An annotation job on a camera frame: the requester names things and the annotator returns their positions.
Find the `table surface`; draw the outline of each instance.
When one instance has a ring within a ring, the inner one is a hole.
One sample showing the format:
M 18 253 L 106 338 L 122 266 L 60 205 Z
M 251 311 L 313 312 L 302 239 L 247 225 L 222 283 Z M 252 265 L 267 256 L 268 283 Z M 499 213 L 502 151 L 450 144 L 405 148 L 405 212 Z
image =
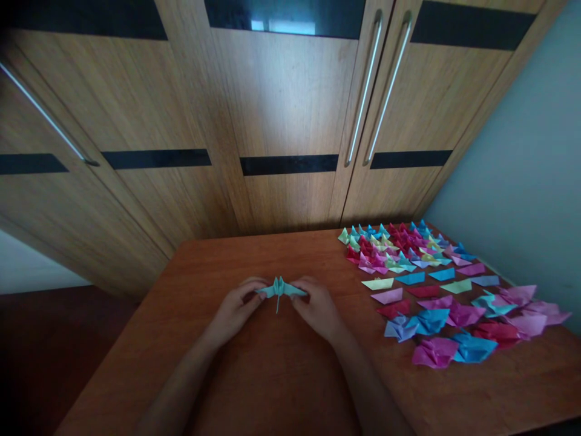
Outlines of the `table surface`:
M 581 414 L 581 341 L 562 326 L 547 327 L 541 336 L 496 352 L 480 365 L 453 362 L 444 370 L 413 365 L 414 341 L 398 344 L 383 337 L 386 320 L 375 312 L 380 304 L 361 284 L 371 276 L 345 259 L 339 233 L 183 243 L 57 434 L 130 434 L 224 295 L 248 276 L 290 282 L 310 275 L 325 283 L 420 435 L 513 434 Z M 426 278 L 416 286 L 437 283 Z M 455 298 L 467 303 L 482 294 L 474 285 Z M 416 300 L 407 292 L 404 298 Z M 218 354 L 185 434 L 358 432 L 332 349 L 288 298 L 281 298 L 278 315 L 276 304 L 275 298 L 266 300 Z M 420 310 L 412 304 L 412 313 Z M 442 335 L 456 331 L 446 326 Z

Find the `door handle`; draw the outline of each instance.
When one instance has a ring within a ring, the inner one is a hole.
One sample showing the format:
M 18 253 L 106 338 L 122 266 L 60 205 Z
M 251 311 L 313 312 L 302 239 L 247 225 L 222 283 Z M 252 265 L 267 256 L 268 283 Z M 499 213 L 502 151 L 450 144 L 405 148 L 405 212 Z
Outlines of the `door handle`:
M 395 79 L 398 75 L 398 70 L 399 70 L 399 65 L 401 63 L 401 58 L 404 55 L 405 47 L 407 45 L 407 40 L 410 36 L 410 31 L 412 30 L 412 13 L 411 13 L 411 11 L 408 11 L 405 13 L 402 28 L 405 29 L 404 41 L 401 44 L 401 48 L 399 49 L 398 61 L 395 64 L 395 68 L 393 70 L 392 80 L 389 83 L 389 89 L 387 90 L 386 99 L 383 103 L 383 109 L 381 110 L 381 117 L 379 117 L 379 122 L 377 124 L 376 129 L 375 129 L 375 135 L 373 136 L 373 141 L 371 142 L 370 147 L 368 149 L 367 157 L 363 161 L 363 166 L 366 166 L 367 164 L 369 164 L 369 162 L 371 162 L 371 158 L 373 157 L 373 151 L 375 150 L 375 144 L 377 143 L 377 137 L 379 136 L 379 129 L 381 128 L 381 124 L 383 123 L 383 117 L 386 115 L 387 103 L 389 102 L 389 97 L 391 97 L 391 95 L 392 95 L 393 84 L 395 83 Z
M 359 106 L 357 122 L 355 123 L 355 130 L 353 131 L 353 141 L 351 141 L 351 147 L 349 148 L 349 153 L 347 154 L 347 160 L 345 160 L 345 168 L 347 168 L 351 164 L 351 160 L 353 159 L 353 151 L 355 150 L 355 142 L 357 141 L 357 135 L 359 133 L 359 128 L 361 126 L 363 108 L 365 107 L 365 98 L 367 97 L 367 92 L 369 91 L 369 82 L 371 81 L 373 64 L 375 63 L 375 55 L 377 54 L 377 48 L 379 47 L 379 38 L 381 37 L 382 28 L 383 28 L 383 13 L 381 12 L 381 10 L 378 10 L 377 18 L 375 19 L 375 41 L 373 43 L 371 61 L 369 62 L 369 66 L 367 67 L 367 77 L 365 78 L 365 86 L 363 88 L 363 98 L 361 99 L 361 106 Z
M 0 62 L 0 68 L 8 78 L 22 91 L 22 94 L 26 96 L 28 100 L 33 104 L 33 106 L 41 113 L 41 115 L 48 121 L 48 123 L 54 128 L 54 130 L 59 134 L 59 136 L 65 141 L 65 143 L 74 151 L 74 153 L 79 156 L 79 159 L 85 162 L 87 165 L 91 165 L 92 167 L 100 167 L 99 163 L 95 160 L 89 159 L 85 157 L 77 147 L 69 140 L 67 135 L 56 125 L 53 119 L 50 117 L 48 113 L 36 102 L 36 99 L 26 90 L 26 88 L 20 83 L 20 81 L 4 66 L 2 62 Z

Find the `wooden wardrobe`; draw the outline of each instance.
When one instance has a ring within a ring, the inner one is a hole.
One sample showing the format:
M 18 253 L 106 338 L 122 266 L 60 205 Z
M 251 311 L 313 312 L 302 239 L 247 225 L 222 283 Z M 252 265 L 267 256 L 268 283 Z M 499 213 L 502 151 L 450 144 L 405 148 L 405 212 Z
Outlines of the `wooden wardrobe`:
M 421 217 L 565 0 L 29 3 L 0 227 L 139 299 L 187 239 Z

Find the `cabinet door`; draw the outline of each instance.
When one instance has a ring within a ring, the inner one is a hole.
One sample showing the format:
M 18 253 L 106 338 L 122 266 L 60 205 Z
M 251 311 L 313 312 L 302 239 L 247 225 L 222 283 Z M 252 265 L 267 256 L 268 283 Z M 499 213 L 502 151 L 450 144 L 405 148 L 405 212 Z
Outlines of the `cabinet door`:
M 0 73 L 0 223 L 112 294 L 143 297 L 167 256 Z
M 396 3 L 342 225 L 412 218 L 542 4 Z
M 256 231 L 337 226 L 393 1 L 204 3 Z
M 239 235 L 218 159 L 208 153 L 205 131 L 214 126 L 188 110 L 155 2 L 47 7 L 52 19 L 16 23 L 26 30 L 12 39 L 102 153 L 99 162 L 117 171 L 121 185 L 109 188 L 129 189 L 173 249 Z

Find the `forearm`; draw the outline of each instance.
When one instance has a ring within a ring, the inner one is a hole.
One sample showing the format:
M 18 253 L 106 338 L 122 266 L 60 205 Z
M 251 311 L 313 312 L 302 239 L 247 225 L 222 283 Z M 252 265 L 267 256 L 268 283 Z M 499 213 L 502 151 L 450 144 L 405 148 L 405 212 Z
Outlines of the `forearm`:
M 330 341 L 341 363 L 364 435 L 413 435 L 353 334 L 341 328 Z
M 181 435 L 217 347 L 202 335 L 137 425 L 136 435 Z

